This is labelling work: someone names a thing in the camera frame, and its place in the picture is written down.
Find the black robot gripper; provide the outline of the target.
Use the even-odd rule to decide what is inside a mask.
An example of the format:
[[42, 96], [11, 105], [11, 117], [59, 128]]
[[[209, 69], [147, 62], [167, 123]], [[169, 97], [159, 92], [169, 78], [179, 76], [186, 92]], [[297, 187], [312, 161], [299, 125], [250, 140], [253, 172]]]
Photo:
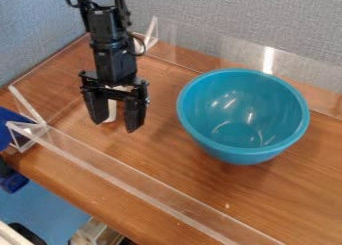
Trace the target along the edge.
[[79, 73], [82, 94], [91, 120], [104, 122], [110, 115], [108, 100], [124, 101], [126, 130], [132, 133], [145, 125], [149, 105], [149, 82], [138, 77], [132, 47], [91, 44], [95, 69]]

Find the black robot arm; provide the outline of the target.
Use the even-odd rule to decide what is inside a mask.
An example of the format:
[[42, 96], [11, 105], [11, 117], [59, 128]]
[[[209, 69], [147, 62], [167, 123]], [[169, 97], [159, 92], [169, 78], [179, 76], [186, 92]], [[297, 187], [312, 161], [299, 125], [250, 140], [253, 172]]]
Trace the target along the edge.
[[124, 103], [124, 122], [128, 133], [145, 124], [150, 104], [149, 82], [137, 76], [134, 40], [146, 46], [127, 28], [131, 26], [131, 12], [124, 0], [66, 0], [80, 10], [86, 32], [91, 36], [95, 71], [82, 71], [82, 94], [95, 124], [110, 117], [108, 101]]

